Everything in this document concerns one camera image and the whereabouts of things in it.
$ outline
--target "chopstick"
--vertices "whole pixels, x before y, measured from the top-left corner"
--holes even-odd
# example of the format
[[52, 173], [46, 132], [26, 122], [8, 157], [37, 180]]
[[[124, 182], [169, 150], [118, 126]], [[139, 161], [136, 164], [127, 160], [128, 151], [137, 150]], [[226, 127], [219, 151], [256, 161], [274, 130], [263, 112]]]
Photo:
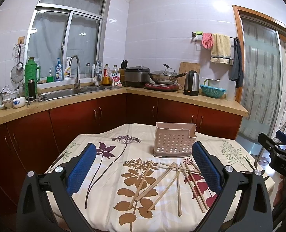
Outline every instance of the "chopstick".
[[176, 171], [177, 174], [177, 213], [178, 216], [180, 217], [182, 215], [182, 205], [181, 205], [181, 190], [180, 190], [180, 179], [179, 179], [179, 172], [180, 171]]
[[198, 168], [198, 166], [197, 166], [196, 164], [194, 164], [191, 160], [190, 160], [189, 162], [192, 164], [192, 166], [193, 166], [195, 169], [197, 169], [199, 172], [201, 172], [200, 169]]
[[147, 193], [149, 191], [151, 191], [159, 182], [162, 181], [163, 178], [165, 178], [165, 176], [173, 169], [174, 166], [174, 162], [172, 162], [171, 165], [169, 165], [169, 168], [167, 168], [166, 171], [164, 171], [157, 179], [156, 181], [150, 185], [146, 190], [144, 190], [144, 192], [142, 194], [140, 194], [138, 197], [135, 198], [135, 201], [139, 201], [141, 200], [145, 195], [147, 195]]
[[194, 190], [194, 188], [192, 187], [192, 185], [191, 185], [191, 183], [190, 183], [190, 181], [189, 181], [189, 179], [188, 179], [188, 177], [187, 177], [187, 175], [186, 175], [186, 173], [185, 173], [185, 169], [184, 169], [184, 167], [183, 167], [183, 164], [180, 163], [180, 165], [181, 165], [181, 167], [182, 167], [182, 173], [183, 173], [183, 175], [185, 176], [185, 178], [187, 179], [187, 182], [188, 182], [188, 184], [189, 184], [189, 186], [190, 186], [190, 188], [191, 188], [191, 190], [192, 190], [192, 192], [193, 192], [193, 194], [194, 194], [194, 196], [195, 196], [195, 198], [196, 198], [196, 200], [197, 200], [197, 202], [198, 202], [198, 205], [199, 205], [199, 207], [200, 207], [202, 213], [205, 213], [205, 210], [204, 210], [204, 208], [202, 207], [202, 204], [201, 204], [201, 202], [200, 202], [200, 200], [199, 200], [199, 198], [198, 198], [198, 195], [197, 195], [196, 191]]
[[128, 209], [131, 209], [133, 207], [132, 204], [134, 203], [134, 199], [139, 195], [139, 192], [141, 190], [141, 187], [142, 187], [142, 185], [144, 183], [145, 177], [146, 177], [146, 175], [148, 173], [148, 170], [150, 169], [150, 166], [151, 166], [152, 162], [153, 161], [151, 160], [150, 163], [148, 164], [147, 169], [146, 169], [146, 171], [144, 173], [143, 179], [142, 179], [138, 189], [136, 190], [136, 193], [134, 194], [134, 197], [132, 198], [132, 201], [130, 202], [130, 205], [129, 205]]
[[[184, 164], [185, 164], [185, 167], [186, 167], [187, 169], [189, 169], [187, 163], [184, 162]], [[209, 210], [209, 206], [206, 204], [205, 199], [204, 199], [204, 197], [203, 197], [203, 195], [202, 195], [202, 193], [201, 193], [201, 190], [200, 190], [199, 187], [198, 187], [197, 182], [195, 181], [193, 175], [192, 175], [190, 172], [188, 172], [188, 173], [189, 173], [191, 179], [193, 180], [193, 182], [195, 183], [196, 188], [198, 189], [198, 192], [199, 192], [199, 194], [200, 194], [200, 198], [201, 198], [201, 200], [202, 200], [203, 205], [205, 206], [205, 209], [206, 209], [206, 210]]]
[[[165, 164], [165, 163], [159, 163], [159, 164], [161, 164], [161, 165], [165, 165], [165, 166], [174, 167], [174, 168], [177, 168], [177, 169], [179, 169], [179, 170], [181, 170], [181, 169], [182, 169], [181, 167], [178, 167], [178, 166], [172, 166], [172, 165]], [[183, 168], [183, 170], [201, 175], [201, 172], [199, 172], [199, 171], [195, 171], [195, 170], [191, 170], [191, 169], [186, 169], [186, 168]]]
[[173, 182], [176, 180], [176, 178], [179, 176], [180, 174], [180, 170], [178, 172], [176, 172], [176, 176], [173, 178], [173, 180], [170, 182], [170, 184], [167, 186], [167, 188], [161, 193], [161, 195], [158, 197], [158, 199], [154, 202], [153, 205], [150, 206], [150, 208], [147, 210], [147, 212], [151, 211], [153, 207], [155, 207], [155, 205], [158, 203], [158, 201], [162, 198], [162, 196], [164, 196], [164, 194], [168, 191], [168, 189], [172, 186]]

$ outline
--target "pink plastic basket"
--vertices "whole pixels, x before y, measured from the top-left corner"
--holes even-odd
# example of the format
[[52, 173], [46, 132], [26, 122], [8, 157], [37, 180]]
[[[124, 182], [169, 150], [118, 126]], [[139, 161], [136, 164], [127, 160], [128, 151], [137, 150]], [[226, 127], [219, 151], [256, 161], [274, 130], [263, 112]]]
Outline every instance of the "pink plastic basket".
[[190, 156], [197, 138], [196, 128], [196, 124], [157, 122], [153, 155], [164, 158]]

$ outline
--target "cabinet door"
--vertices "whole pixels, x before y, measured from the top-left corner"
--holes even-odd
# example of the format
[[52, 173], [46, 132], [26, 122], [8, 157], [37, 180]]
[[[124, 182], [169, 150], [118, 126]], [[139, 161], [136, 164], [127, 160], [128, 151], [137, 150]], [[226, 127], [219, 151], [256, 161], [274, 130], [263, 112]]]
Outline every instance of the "cabinet door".
[[200, 107], [197, 132], [213, 137], [235, 139], [242, 116], [206, 107]]
[[199, 106], [158, 99], [157, 122], [196, 123]]
[[126, 94], [97, 99], [97, 133], [110, 131], [126, 123]]
[[79, 134], [94, 134], [96, 123], [96, 100], [69, 104], [50, 110], [56, 142], [62, 152]]
[[26, 174], [12, 146], [6, 125], [0, 125], [0, 188], [16, 204]]
[[127, 123], [156, 125], [158, 98], [127, 94]]
[[59, 154], [49, 111], [15, 119], [6, 126], [26, 170], [45, 173]]

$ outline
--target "white tile wall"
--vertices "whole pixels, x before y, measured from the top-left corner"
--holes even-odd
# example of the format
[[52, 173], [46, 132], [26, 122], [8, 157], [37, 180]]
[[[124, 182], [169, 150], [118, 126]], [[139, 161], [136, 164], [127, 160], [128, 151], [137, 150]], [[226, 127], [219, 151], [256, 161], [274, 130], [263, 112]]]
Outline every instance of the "white tile wall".
[[128, 65], [145, 65], [155, 71], [163, 69], [163, 63], [178, 69], [182, 61], [199, 62], [200, 76], [229, 78], [230, 66], [211, 63], [211, 52], [196, 45], [191, 32], [237, 36], [233, 4], [286, 24], [283, 0], [130, 0], [125, 50]]
[[[111, 67], [124, 59], [128, 9], [130, 0], [108, 0], [103, 19], [100, 58]], [[0, 89], [15, 86], [10, 71], [15, 65], [13, 45], [18, 37], [27, 36], [28, 27], [38, 0], [5, 0], [0, 6]]]

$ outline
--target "teal colander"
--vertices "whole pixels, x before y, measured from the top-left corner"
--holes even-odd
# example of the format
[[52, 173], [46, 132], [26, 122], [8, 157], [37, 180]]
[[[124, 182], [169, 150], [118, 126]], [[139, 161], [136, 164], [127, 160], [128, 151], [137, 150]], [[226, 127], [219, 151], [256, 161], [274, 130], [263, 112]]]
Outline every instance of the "teal colander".
[[226, 89], [223, 88], [216, 88], [216, 87], [212, 87], [212, 86], [208, 86], [208, 85], [200, 85], [202, 92], [211, 98], [220, 98], [226, 91]]

